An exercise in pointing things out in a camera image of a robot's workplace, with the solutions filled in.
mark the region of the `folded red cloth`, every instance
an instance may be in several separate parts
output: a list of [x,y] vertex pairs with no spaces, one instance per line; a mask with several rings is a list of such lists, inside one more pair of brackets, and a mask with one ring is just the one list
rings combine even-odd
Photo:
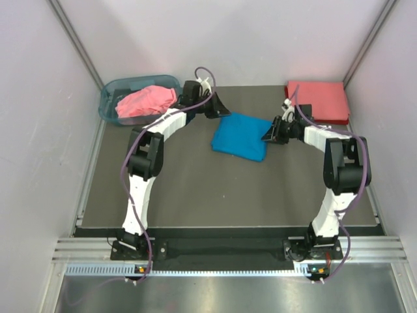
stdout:
[[317,122],[342,124],[349,123],[350,110],[347,104],[343,83],[301,82],[291,80],[287,86],[287,96],[298,88],[298,104],[311,104],[313,117]]
[[163,114],[176,101],[174,89],[152,85],[125,96],[117,104],[116,111],[120,118]]

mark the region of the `white wall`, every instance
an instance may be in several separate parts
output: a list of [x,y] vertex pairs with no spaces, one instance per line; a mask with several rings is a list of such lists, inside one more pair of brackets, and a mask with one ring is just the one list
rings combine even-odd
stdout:
[[343,79],[384,0],[61,0],[105,82],[144,74],[219,85]]
[[45,0],[0,10],[0,312],[34,312],[74,216],[98,89]]
[[417,277],[417,2],[399,1],[347,88],[355,131],[368,138],[386,226]]

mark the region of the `teal basket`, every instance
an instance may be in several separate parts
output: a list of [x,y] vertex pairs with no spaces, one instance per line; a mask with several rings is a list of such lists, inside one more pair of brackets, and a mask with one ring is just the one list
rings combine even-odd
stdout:
[[119,101],[125,96],[151,85],[174,88],[177,98],[181,93],[181,87],[178,79],[170,75],[142,76],[125,78],[122,80],[113,80],[103,87],[100,106],[98,107],[98,114],[106,122],[119,126],[151,124],[161,117],[162,114],[119,118],[116,112],[117,103],[119,103]]

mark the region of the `folded blue cloth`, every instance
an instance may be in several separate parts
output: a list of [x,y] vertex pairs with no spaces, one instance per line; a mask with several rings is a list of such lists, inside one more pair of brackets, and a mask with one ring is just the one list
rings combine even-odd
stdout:
[[212,149],[260,162],[266,155],[266,142],[261,138],[270,127],[270,121],[233,112],[220,121]]

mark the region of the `crumpled pink cloth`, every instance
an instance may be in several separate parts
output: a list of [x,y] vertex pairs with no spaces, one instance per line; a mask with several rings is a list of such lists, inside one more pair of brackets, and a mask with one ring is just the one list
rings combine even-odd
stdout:
[[176,103],[174,89],[161,86],[148,86],[125,96],[116,106],[120,118],[165,113]]

